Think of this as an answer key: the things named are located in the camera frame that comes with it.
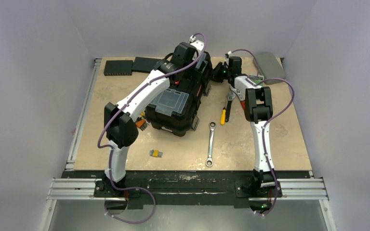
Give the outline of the black plastic toolbox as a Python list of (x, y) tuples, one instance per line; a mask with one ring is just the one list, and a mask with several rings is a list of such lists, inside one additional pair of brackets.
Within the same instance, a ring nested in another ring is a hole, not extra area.
[(196, 130), (199, 123), (198, 109), (203, 95), (211, 90), (211, 56), (204, 52), (198, 63), (189, 69), (181, 80), (159, 94), (145, 108), (145, 118), (155, 129), (162, 129), (182, 137), (189, 130)]

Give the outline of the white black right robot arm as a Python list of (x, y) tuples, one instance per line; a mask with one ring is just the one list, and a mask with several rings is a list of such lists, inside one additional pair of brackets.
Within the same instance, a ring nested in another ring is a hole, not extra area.
[(256, 84), (241, 70), (242, 59), (227, 54), (225, 61), (215, 67), (213, 79), (227, 80), (231, 92), (243, 98), (244, 116), (251, 126), (255, 145), (253, 177), (246, 189), (262, 196), (277, 187), (269, 135), (270, 119), (273, 116), (271, 90)]

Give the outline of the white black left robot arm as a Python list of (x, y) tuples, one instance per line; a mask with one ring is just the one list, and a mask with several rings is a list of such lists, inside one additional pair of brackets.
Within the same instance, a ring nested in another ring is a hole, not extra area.
[(126, 160), (129, 147), (138, 137), (138, 129), (134, 120), (159, 95), (162, 95), (170, 86), (190, 80), (196, 69), (200, 68), (205, 58), (205, 43), (195, 40), (190, 43), (179, 44), (170, 60), (159, 60), (148, 77), (126, 98), (117, 104), (108, 103), (105, 106), (104, 122), (99, 140), (104, 136), (109, 143), (110, 155), (105, 175), (108, 178), (106, 191), (113, 197), (123, 194), (126, 177)]

